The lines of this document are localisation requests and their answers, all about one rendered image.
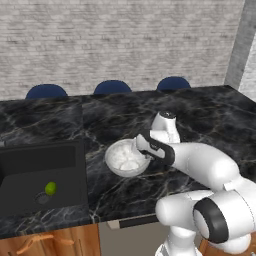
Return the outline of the black sink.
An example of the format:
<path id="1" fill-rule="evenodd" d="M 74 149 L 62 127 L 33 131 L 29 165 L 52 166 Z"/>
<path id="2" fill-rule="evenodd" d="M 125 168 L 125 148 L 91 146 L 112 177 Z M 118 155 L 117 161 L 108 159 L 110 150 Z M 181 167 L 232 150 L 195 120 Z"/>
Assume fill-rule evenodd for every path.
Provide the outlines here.
<path id="1" fill-rule="evenodd" d="M 44 188 L 55 182 L 49 196 Z M 88 202 L 81 140 L 0 148 L 0 217 Z"/>

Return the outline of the grey dishwasher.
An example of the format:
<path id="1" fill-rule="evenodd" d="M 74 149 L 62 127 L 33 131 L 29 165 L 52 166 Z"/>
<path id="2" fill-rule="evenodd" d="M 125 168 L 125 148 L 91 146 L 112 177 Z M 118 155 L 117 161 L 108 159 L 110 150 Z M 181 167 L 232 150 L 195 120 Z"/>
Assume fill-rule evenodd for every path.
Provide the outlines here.
<path id="1" fill-rule="evenodd" d="M 112 230 L 107 222 L 99 224 L 101 256 L 154 256 L 169 232 L 158 221 Z"/>

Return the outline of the blue chair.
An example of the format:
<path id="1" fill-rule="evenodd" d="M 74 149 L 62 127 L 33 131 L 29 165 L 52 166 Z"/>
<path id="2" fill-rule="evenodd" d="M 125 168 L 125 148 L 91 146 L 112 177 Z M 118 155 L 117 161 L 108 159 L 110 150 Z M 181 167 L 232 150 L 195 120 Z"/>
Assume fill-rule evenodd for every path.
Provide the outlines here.
<path id="1" fill-rule="evenodd" d="M 188 88 L 190 88 L 189 82 L 185 78 L 178 77 L 178 76 L 166 77 L 162 79 L 157 85 L 157 89 L 159 91 L 188 89 Z"/>
<path id="2" fill-rule="evenodd" d="M 97 85 L 95 94 L 117 94 L 131 92 L 131 88 L 120 80 L 106 80 Z"/>
<path id="3" fill-rule="evenodd" d="M 39 98 L 56 98 L 66 97 L 66 91 L 55 84 L 40 84 L 32 87 L 27 95 L 27 99 L 39 99 Z"/>

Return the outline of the wooden cupboard door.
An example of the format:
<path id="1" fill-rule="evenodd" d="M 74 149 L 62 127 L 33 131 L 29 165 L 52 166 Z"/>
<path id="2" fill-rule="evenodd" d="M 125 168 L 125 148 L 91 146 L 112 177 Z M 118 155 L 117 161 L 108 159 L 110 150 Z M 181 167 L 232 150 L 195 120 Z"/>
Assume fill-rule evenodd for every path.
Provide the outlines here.
<path id="1" fill-rule="evenodd" d="M 97 224 L 90 224 L 66 229 L 43 232 L 33 235 L 52 234 L 52 239 L 42 242 L 46 256 L 101 256 L 99 229 Z M 0 256 L 18 256 L 16 250 L 32 235 L 0 239 Z M 66 246 L 54 238 L 70 239 L 74 245 Z"/>

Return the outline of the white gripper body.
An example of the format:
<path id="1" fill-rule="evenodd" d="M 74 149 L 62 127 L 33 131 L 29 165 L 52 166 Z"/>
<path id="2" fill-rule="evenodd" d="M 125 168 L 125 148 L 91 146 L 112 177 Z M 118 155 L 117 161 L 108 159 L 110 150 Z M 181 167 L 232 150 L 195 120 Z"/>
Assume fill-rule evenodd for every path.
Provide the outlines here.
<path id="1" fill-rule="evenodd" d="M 149 144 L 146 141 L 146 139 L 141 135 L 138 134 L 136 136 L 136 149 L 142 154 L 144 155 L 146 158 L 151 158 L 151 156 L 149 155 Z"/>

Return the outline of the green lime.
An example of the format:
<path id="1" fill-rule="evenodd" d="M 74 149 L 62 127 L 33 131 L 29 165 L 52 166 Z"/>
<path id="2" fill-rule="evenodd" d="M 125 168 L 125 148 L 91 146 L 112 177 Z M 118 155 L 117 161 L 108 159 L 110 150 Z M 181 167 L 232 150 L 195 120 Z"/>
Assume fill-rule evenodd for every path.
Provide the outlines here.
<path id="1" fill-rule="evenodd" d="M 44 191 L 47 195 L 52 196 L 57 191 L 57 185 L 55 182 L 49 182 L 46 184 Z"/>

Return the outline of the white bowl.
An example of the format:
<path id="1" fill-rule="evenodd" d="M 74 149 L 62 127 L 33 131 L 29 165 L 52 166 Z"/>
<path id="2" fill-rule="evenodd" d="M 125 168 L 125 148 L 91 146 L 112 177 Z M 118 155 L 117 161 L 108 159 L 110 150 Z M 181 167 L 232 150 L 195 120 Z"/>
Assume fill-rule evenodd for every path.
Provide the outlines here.
<path id="1" fill-rule="evenodd" d="M 137 150 L 136 139 L 123 139 L 106 150 L 105 162 L 116 175 L 134 177 L 147 169 L 150 159 Z"/>

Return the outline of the wooden cupboard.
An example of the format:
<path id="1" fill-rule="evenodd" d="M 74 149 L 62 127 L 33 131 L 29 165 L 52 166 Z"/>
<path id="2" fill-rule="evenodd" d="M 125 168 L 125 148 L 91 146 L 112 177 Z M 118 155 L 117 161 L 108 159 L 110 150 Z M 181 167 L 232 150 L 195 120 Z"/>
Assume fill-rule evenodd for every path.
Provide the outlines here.
<path id="1" fill-rule="evenodd" d="M 203 256 L 213 256 L 212 247 L 205 239 L 201 241 L 199 251 L 202 253 Z"/>

